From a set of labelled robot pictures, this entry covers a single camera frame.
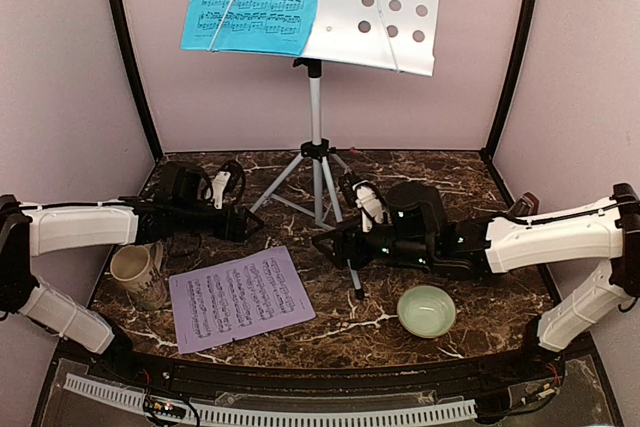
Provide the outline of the purple sheet music page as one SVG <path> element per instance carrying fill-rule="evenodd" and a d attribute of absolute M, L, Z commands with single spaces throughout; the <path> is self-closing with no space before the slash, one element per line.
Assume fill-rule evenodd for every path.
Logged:
<path fill-rule="evenodd" d="M 316 317 L 285 246 L 169 278 L 178 351 L 200 352 Z"/>

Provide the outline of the brown wooden metronome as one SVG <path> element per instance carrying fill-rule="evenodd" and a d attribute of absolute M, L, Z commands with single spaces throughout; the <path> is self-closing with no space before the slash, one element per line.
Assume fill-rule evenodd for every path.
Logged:
<path fill-rule="evenodd" d="M 507 213 L 513 217 L 536 215 L 539 211 L 539 199 L 531 192 L 522 194 L 509 208 Z"/>

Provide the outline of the grey folding music stand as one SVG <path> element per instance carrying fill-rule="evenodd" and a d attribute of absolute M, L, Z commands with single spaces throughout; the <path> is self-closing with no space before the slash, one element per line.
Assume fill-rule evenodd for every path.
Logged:
<path fill-rule="evenodd" d="M 323 225 L 339 215 L 337 189 L 330 165 L 336 160 L 322 134 L 321 79 L 326 62 L 361 65 L 429 76 L 439 0 L 318 0 L 316 17 L 303 52 L 289 56 L 307 71 L 311 137 L 300 158 L 313 165 L 314 206 L 310 216 Z"/>

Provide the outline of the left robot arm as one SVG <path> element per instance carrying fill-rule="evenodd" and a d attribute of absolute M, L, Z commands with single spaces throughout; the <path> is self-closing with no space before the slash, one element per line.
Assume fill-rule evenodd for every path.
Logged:
<path fill-rule="evenodd" d="M 1 198 L 1 315 L 20 314 L 87 351 L 120 383 L 141 374 L 129 337 L 115 324 L 58 291 L 31 271 L 45 253 L 101 246 L 144 245 L 177 232 L 244 242 L 263 221 L 240 205 L 246 174 L 235 160 L 214 177 L 192 163 L 171 161 L 142 196 L 102 202 L 22 203 Z"/>

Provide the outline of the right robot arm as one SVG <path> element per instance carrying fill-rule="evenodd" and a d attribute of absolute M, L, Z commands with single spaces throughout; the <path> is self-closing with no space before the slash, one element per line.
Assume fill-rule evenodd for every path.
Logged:
<path fill-rule="evenodd" d="M 591 204 L 517 217 L 497 212 L 454 222 L 438 189 L 404 182 L 386 195 L 356 183 L 348 199 L 359 216 L 313 237 L 313 245 L 339 268 L 359 270 L 373 261 L 424 269 L 453 280 L 477 280 L 520 267 L 595 258 L 592 274 L 553 309 L 527 325 L 525 347 L 510 360 L 521 381 L 534 379 L 575 337 L 621 303 L 639 295 L 639 198 L 627 183 Z"/>

